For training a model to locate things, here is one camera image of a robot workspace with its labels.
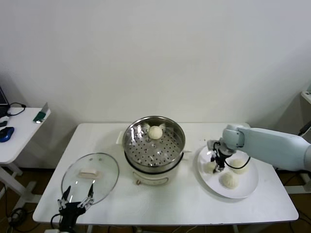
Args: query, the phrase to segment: pot handle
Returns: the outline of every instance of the pot handle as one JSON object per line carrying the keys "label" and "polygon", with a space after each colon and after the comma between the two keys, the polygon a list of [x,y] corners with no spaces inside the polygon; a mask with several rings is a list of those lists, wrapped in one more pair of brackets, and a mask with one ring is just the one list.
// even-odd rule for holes
{"label": "pot handle", "polygon": [[117,145],[121,145],[122,146],[122,144],[123,144],[123,135],[124,135],[124,131],[120,131],[120,133],[119,133],[119,136],[118,136],[118,138],[117,138],[117,141],[116,141],[116,144]]}

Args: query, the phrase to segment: white plate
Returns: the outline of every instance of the white plate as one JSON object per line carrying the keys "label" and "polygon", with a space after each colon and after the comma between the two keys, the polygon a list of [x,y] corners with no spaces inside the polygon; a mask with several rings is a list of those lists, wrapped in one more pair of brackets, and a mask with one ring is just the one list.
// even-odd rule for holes
{"label": "white plate", "polygon": [[[199,173],[204,180],[204,182],[213,189],[216,193],[232,199],[240,199],[240,198],[246,198],[249,195],[251,195],[259,181],[258,171],[255,166],[255,164],[252,162],[252,159],[248,163],[248,171],[239,175],[232,171],[231,168],[225,167],[222,172],[217,172],[214,174],[206,173],[204,172],[204,165],[208,162],[210,162],[211,155],[207,155],[208,149],[207,147],[204,147],[199,156],[198,156],[198,170]],[[232,159],[243,159],[247,161],[248,155],[242,151],[237,151],[235,154],[233,154],[230,158],[226,159],[227,162],[229,162]],[[239,186],[235,189],[228,189],[224,187],[220,183],[220,177],[225,174],[226,172],[230,172],[233,174],[236,178],[239,179]]]}

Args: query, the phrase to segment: blue mouse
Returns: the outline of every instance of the blue mouse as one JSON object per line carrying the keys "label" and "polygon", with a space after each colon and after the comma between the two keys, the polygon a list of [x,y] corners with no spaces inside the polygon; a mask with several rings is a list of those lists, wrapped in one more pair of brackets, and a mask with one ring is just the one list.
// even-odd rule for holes
{"label": "blue mouse", "polygon": [[0,130],[0,142],[6,142],[10,140],[14,132],[14,127],[5,127],[3,130]]}

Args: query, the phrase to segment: white table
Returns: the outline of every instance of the white table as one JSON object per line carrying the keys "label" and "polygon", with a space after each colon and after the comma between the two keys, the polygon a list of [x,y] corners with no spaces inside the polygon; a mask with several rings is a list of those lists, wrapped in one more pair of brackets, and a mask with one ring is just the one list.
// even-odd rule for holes
{"label": "white table", "polygon": [[120,131],[129,124],[80,124],[65,150],[33,219],[50,222],[58,213],[57,199],[66,169],[78,158],[94,152],[111,154],[119,163],[119,180],[106,199],[77,219],[84,225],[220,225],[291,221],[298,218],[291,199],[273,167],[253,159],[258,168],[256,191],[242,200],[214,193],[196,171],[196,156],[209,139],[219,139],[226,123],[182,123],[186,135],[185,158],[177,176],[167,185],[136,185],[122,146],[116,144]]}
{"label": "white table", "polygon": [[[18,113],[22,108],[10,108],[11,114]],[[14,179],[16,175],[21,175],[22,171],[13,163],[20,152],[24,149],[35,132],[45,122],[36,124],[33,122],[34,117],[38,114],[41,108],[26,108],[24,112],[17,116],[11,116],[6,127],[14,127],[15,131],[9,141],[0,143],[0,166],[9,167],[14,173],[11,176],[2,167],[0,167],[0,181],[20,195],[14,209],[22,207],[25,203],[38,203],[41,195],[31,193],[35,187],[35,182],[29,182],[27,187],[22,186]],[[45,119],[50,115],[50,110],[47,112]],[[0,192],[0,198],[4,193],[4,189]]]}

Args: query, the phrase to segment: wire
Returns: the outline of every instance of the wire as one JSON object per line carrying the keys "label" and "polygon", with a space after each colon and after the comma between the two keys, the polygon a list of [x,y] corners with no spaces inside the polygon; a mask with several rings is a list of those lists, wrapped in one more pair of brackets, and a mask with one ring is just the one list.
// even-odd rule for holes
{"label": "wire", "polygon": [[311,226],[311,223],[309,223],[308,221],[306,221],[304,218],[299,218],[298,220],[302,220],[302,221],[308,223],[308,224]]}
{"label": "wire", "polygon": [[233,168],[233,169],[242,169],[243,167],[245,167],[245,166],[248,164],[248,162],[249,162],[250,160],[251,160],[251,157],[248,157],[246,163],[245,163],[243,166],[241,166],[241,167],[233,167],[233,166],[231,166],[230,164],[228,164],[226,160],[225,160],[225,164],[227,164],[228,167]]}
{"label": "wire", "polygon": [[6,186],[4,184],[4,194],[5,194],[5,216],[8,218],[9,215],[8,215],[8,197],[7,197],[7,194],[6,194]]}
{"label": "wire", "polygon": [[50,225],[52,227],[52,229],[55,229],[55,227],[53,226],[53,219],[56,217],[56,216],[59,216],[60,214],[55,214],[53,215],[53,217],[51,218],[51,221],[50,221]]}
{"label": "wire", "polygon": [[7,115],[8,115],[9,117],[11,117],[11,116],[17,116],[17,115],[21,114],[22,112],[24,112],[25,109],[26,109],[26,105],[25,105],[25,104],[18,103],[18,102],[14,102],[14,103],[9,104],[10,107],[11,107],[11,105],[13,105],[13,104],[19,104],[19,105],[23,108],[23,110],[21,110],[19,113],[16,113],[16,114],[8,113]]}
{"label": "wire", "polygon": [[299,130],[298,136],[303,137],[310,129],[311,129],[311,121],[309,121]]}
{"label": "wire", "polygon": [[292,226],[292,223],[290,222],[290,228],[291,228],[291,232],[292,233],[295,233],[295,231],[293,230],[293,226]]}
{"label": "wire", "polygon": [[0,223],[2,223],[4,220],[6,220],[7,217],[3,217],[1,220],[0,220]]}
{"label": "wire", "polygon": [[283,186],[287,185],[289,181],[291,181],[297,174],[294,174],[292,177],[290,177],[287,182],[284,183]]}
{"label": "wire", "polygon": [[307,219],[309,219],[311,221],[311,217],[309,217],[308,215],[306,215],[305,213],[303,213],[301,210],[297,209],[298,212],[302,213]]}
{"label": "wire", "polygon": [[192,227],[192,228],[190,228],[189,230],[187,230],[185,233],[189,233],[189,232],[191,232],[194,228],[197,228],[198,226],[195,226],[195,227]]}
{"label": "wire", "polygon": [[[308,223],[308,224],[311,226],[311,223],[309,223],[308,221],[306,221],[306,220],[303,219],[303,218],[299,218],[298,220],[302,220],[302,221]],[[291,232],[292,232],[292,233],[295,233],[295,231],[294,231],[294,229],[293,229],[292,222],[290,222],[290,228],[291,228]]]}
{"label": "wire", "polygon": [[179,228],[181,228],[181,226],[177,227],[175,230],[173,230],[171,233],[176,232]]}
{"label": "wire", "polygon": [[8,222],[9,222],[9,227],[6,229],[6,233],[8,233],[8,230],[11,228],[11,233],[13,232],[13,230],[17,231],[17,232],[21,232],[21,233],[27,233],[27,232],[31,232],[33,231],[35,228],[37,228],[40,223],[38,223],[37,225],[35,225],[33,228],[29,229],[29,230],[26,230],[26,231],[23,231],[23,230],[20,230],[20,229],[17,229],[16,226],[19,226],[21,225],[24,220],[26,219],[26,215],[28,213],[31,213],[33,211],[29,211],[27,212],[24,208],[17,208],[17,209],[14,209],[11,214],[9,215],[8,214],[8,199],[7,199],[7,190],[6,190],[6,186],[4,184],[4,194],[5,194],[5,216],[6,218],[8,219]]}
{"label": "wire", "polygon": [[[216,147],[215,147],[216,144],[217,144],[217,145],[220,145],[220,142],[214,142],[214,145],[213,145],[213,150],[217,152]],[[251,157],[248,157],[246,163],[245,163],[243,166],[241,166],[241,167],[233,167],[233,166],[231,166],[230,164],[228,164],[226,160],[224,160],[224,161],[225,161],[225,164],[226,164],[228,167],[230,167],[230,168],[233,168],[233,169],[242,169],[243,167],[245,167],[245,166],[248,164],[248,162],[250,161],[250,159],[251,159]]]}

